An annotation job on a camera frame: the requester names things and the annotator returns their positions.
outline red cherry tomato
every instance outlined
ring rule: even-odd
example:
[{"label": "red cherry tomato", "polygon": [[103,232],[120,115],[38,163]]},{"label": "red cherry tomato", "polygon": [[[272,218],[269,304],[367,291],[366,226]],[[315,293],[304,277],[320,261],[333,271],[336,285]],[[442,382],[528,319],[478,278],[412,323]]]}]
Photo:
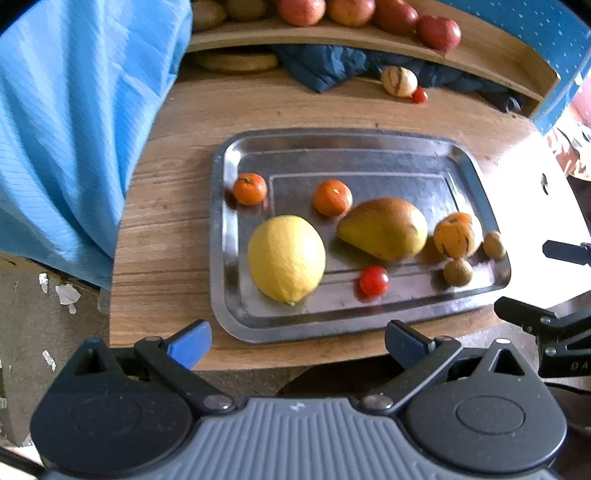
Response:
[{"label": "red cherry tomato", "polygon": [[368,297],[379,297],[386,293],[389,287],[388,272],[377,265],[366,268],[359,276],[359,288]]},{"label": "red cherry tomato", "polygon": [[414,103],[427,103],[429,100],[429,96],[423,87],[417,88],[413,93],[413,102]]}]

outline tray rim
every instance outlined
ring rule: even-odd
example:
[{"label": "tray rim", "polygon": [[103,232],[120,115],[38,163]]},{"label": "tray rim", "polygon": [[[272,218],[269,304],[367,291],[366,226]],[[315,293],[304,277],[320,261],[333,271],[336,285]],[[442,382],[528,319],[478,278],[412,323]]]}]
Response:
[{"label": "tray rim", "polygon": [[[278,128],[278,129],[261,129],[261,130],[251,130],[241,132],[239,134],[233,135],[232,137],[228,138],[225,142],[221,143],[220,146],[215,150],[212,157],[212,173],[210,176],[210,208],[209,208],[209,288],[210,288],[210,304],[213,310],[214,317],[216,321],[221,325],[222,328],[226,332],[228,332],[233,337],[242,340],[246,343],[254,344],[254,345],[263,345],[266,343],[277,343],[277,342],[285,342],[285,341],[297,341],[297,340],[309,340],[314,338],[320,338],[323,336],[334,336],[334,335],[343,335],[346,333],[358,333],[363,332],[366,330],[379,330],[384,328],[385,326],[382,325],[383,322],[380,322],[380,325],[376,325],[375,322],[372,324],[371,320],[376,318],[376,315],[369,315],[369,316],[359,316],[357,317],[360,320],[364,320],[362,328],[350,328],[350,319],[338,319],[332,320],[332,332],[327,333],[326,335],[314,335],[309,336],[306,338],[302,338],[301,336],[297,335],[297,332],[301,328],[305,328],[305,325],[295,325],[295,326],[278,326],[278,327],[266,327],[264,330],[266,332],[272,331],[274,332],[275,338],[271,340],[260,340],[256,337],[252,336],[253,332],[256,332],[256,329],[253,329],[249,326],[244,325],[243,323],[239,322],[232,313],[229,311],[226,302],[225,302],[225,289],[224,289],[224,262],[223,262],[223,248],[222,248],[222,241],[223,241],[223,218],[222,218],[222,210],[223,210],[223,159],[225,152],[235,143],[239,142],[240,140],[248,137],[270,137],[270,136],[302,136],[302,135],[314,135],[314,136],[321,136],[321,135],[393,135],[397,137],[403,138],[421,138],[425,140],[432,140],[432,141],[439,141],[439,142],[446,142],[450,146],[456,147],[460,151],[464,153],[464,155],[470,160],[472,163],[472,167],[476,176],[480,182],[480,186],[482,187],[486,202],[489,206],[489,210],[492,214],[492,219],[497,226],[498,223],[496,221],[496,216],[494,211],[492,210],[492,206],[489,200],[487,188],[484,179],[484,175],[482,170],[480,169],[480,165],[475,160],[474,156],[470,153],[465,145],[462,145],[455,140],[451,140],[449,138],[443,137],[434,137],[432,135],[423,135],[423,134],[414,134],[410,132],[403,132],[403,131],[394,131],[394,130],[381,130],[381,129],[365,129],[365,128]],[[222,194],[222,200],[219,201],[217,194]],[[221,259],[221,261],[214,261],[215,258]],[[509,271],[509,279],[507,280],[506,284],[501,287],[497,288],[496,290],[492,290],[489,292],[475,294],[469,297],[471,300],[470,305],[467,307],[464,305],[461,309],[454,308],[455,304],[460,299],[451,299],[442,302],[438,302],[436,304],[431,304],[429,307],[432,310],[435,310],[433,314],[421,319],[421,320],[414,320],[414,322],[423,322],[432,319],[438,319],[445,316],[469,312],[472,310],[476,310],[481,307],[485,307],[488,305],[493,304],[497,299],[502,296],[502,292],[509,283],[511,282],[512,277],[512,269],[511,269],[511,262],[509,260],[509,255],[506,255],[506,261],[508,263],[508,271]],[[417,313],[425,309],[426,306],[417,306],[410,309],[399,310],[397,311],[397,317],[401,317],[404,321],[404,317],[416,317]]]}]

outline silver tray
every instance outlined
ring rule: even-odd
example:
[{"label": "silver tray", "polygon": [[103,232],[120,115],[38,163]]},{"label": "silver tray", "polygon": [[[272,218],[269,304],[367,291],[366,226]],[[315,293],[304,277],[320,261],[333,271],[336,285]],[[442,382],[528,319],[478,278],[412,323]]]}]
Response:
[{"label": "silver tray", "polygon": [[[236,204],[230,193],[239,173],[261,175],[268,199],[256,207]],[[450,213],[475,214],[484,233],[498,230],[478,164],[449,140],[398,132],[347,129],[286,129],[247,132],[226,141],[213,157],[210,207],[210,287],[217,321],[250,343],[306,339],[384,327],[391,319],[417,322],[493,303],[509,283],[508,257],[488,260],[482,249],[470,262],[470,284],[448,288],[444,263],[432,240],[403,262],[378,259],[341,241],[338,220],[312,205],[327,179],[346,183],[354,205],[378,197],[400,197],[418,207],[429,224]],[[326,247],[322,282],[294,307],[262,294],[252,281],[246,247],[254,229],[276,215],[298,215],[318,231]],[[367,301],[355,293],[359,273],[382,264],[390,288]]]}]

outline red apple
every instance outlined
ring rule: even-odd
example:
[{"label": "red apple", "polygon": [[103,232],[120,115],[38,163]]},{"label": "red apple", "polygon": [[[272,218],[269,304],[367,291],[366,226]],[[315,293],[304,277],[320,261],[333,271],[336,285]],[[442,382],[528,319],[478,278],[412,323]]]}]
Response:
[{"label": "red apple", "polygon": [[374,23],[394,35],[411,35],[417,25],[418,13],[402,0],[375,0]]},{"label": "red apple", "polygon": [[325,10],[324,0],[279,0],[277,2],[279,16],[297,27],[316,25],[324,16]]},{"label": "red apple", "polygon": [[347,27],[367,23],[375,10],[375,0],[327,0],[326,11],[335,22]]},{"label": "red apple", "polygon": [[432,15],[419,18],[417,33],[423,42],[442,53],[456,48],[462,39],[460,27],[451,18]]}]

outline blue panel with white dots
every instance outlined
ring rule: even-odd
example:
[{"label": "blue panel with white dots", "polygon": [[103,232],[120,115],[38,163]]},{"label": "blue panel with white dots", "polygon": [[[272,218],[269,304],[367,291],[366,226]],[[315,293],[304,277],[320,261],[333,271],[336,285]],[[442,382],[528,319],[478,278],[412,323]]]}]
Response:
[{"label": "blue panel with white dots", "polygon": [[505,30],[533,47],[561,81],[533,118],[545,134],[578,90],[577,73],[589,71],[591,30],[558,0],[440,0]]}]

